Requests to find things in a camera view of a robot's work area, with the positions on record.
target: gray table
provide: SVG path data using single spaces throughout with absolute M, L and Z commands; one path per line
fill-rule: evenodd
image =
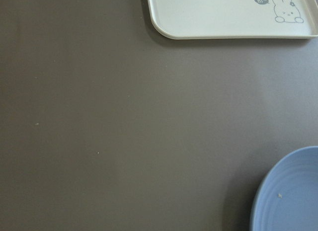
M 243 231 L 318 143 L 318 39 L 173 41 L 146 0 L 0 0 L 0 230 Z

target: bunny face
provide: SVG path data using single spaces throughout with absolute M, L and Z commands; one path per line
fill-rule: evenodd
M 273 0 L 277 22 L 303 23 L 300 12 L 292 0 Z

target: tray rim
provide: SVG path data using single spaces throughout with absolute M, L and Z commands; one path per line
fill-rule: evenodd
M 219 35 L 219 36 L 175 36 L 171 33 L 168 33 L 163 28 L 160 27 L 160 25 L 156 22 L 154 18 L 154 9 L 152 6 L 151 0 L 148 1 L 148 7 L 149 7 L 149 13 L 150 13 L 150 19 L 154 26 L 154 28 L 163 36 L 173 39 L 173 40 L 197 40 L 197 39 L 313 39 L 318 37 L 317 34 L 313 35 L 298 35 L 298 36 L 288 36 L 288 35 L 237 35 L 237 36 L 230 36 L 230 35 Z M 315 10 L 318 12 L 318 3 L 316 0 L 314 0 L 316 4 Z

